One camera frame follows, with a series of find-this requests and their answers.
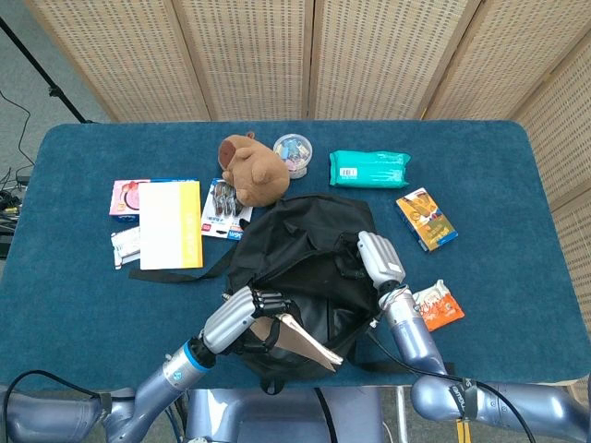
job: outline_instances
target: brown stuffed animal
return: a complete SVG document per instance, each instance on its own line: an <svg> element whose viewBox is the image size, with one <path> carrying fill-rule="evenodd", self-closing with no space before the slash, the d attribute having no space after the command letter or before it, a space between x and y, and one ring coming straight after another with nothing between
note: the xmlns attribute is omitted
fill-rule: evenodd
<svg viewBox="0 0 591 443"><path fill-rule="evenodd" d="M254 133L230 136L220 145L218 162L223 179L236 190L244 206L268 206L289 186L287 166L272 150L254 139Z"/></svg>

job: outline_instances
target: robotic hand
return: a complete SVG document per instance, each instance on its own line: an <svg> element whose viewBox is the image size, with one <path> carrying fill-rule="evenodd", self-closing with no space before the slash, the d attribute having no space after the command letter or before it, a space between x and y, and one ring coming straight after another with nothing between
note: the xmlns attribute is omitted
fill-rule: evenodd
<svg viewBox="0 0 591 443"><path fill-rule="evenodd" d="M463 418L450 387L440 352L418 313L412 293L404 280L404 268L392 244L374 233L359 233L357 243L369 277L380 293L380 308L400 354L407 365L433 373L421 377L412 387L416 411L428 420ZM516 383L488 383L500 392L523 416L534 434L567 441L591 442L589 411L559 388ZM523 430L511 408L489 390L474 387L473 420L486 425Z"/></svg>
<svg viewBox="0 0 591 443"><path fill-rule="evenodd" d="M8 434L16 443L78 442L102 418L108 443L140 442L156 417L215 365L216 354L223 353L257 317L273 316L286 308L280 294L244 287L208 318L199 336L139 385L135 395L132 389L120 389L100 399L64 401L14 392L7 408ZM5 392L0 386L0 401Z"/></svg>

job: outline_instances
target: pink package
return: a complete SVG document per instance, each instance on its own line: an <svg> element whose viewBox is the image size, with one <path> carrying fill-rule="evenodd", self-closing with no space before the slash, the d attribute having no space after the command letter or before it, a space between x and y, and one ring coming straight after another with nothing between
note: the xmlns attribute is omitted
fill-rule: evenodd
<svg viewBox="0 0 591 443"><path fill-rule="evenodd" d="M120 222L137 222L139 220L139 184L149 182L150 179L115 180L109 215Z"/></svg>

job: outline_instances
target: backpack strap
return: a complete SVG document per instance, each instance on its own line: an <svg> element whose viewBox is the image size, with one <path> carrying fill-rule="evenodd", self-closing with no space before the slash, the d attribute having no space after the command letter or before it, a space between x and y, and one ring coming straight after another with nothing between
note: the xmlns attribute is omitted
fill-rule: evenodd
<svg viewBox="0 0 591 443"><path fill-rule="evenodd" d="M238 247L236 242L223 256L215 263L207 272L195 277L190 274L180 274L177 272L169 272L162 269L131 269L129 271L129 278L134 280L156 281L158 283L185 283L188 281L199 281L205 279L214 279L222 275L230 266L234 252Z"/></svg>

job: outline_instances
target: blue tablecloth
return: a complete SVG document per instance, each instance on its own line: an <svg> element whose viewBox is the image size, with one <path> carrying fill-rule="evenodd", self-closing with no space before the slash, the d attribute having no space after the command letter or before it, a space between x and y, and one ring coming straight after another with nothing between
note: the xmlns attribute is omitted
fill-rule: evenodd
<svg viewBox="0 0 591 443"><path fill-rule="evenodd" d="M415 290L444 279L465 318L433 337L460 375L499 381L559 381L583 376L591 350L524 130L512 122L234 122L65 125L41 146L23 214L0 283L0 381L31 368L80 385L136 386L201 329L222 302L224 277L190 284L130 280L114 270L110 233L128 226L108 216L113 181L197 176L202 202L220 175L217 148L230 134L256 132L268 146L305 135L314 147L308 175L288 195L333 192L372 208ZM410 186L401 190L329 187L329 152L408 152ZM424 186L459 237L426 254L394 210L394 200ZM260 215L257 210L254 217ZM206 267L231 242L204 238ZM380 335L392 345L385 328ZM362 341L359 354L383 360ZM350 364L335 377L299 385L408 383ZM235 355L200 384L254 387ZM54 387L35 378L33 389Z"/></svg>

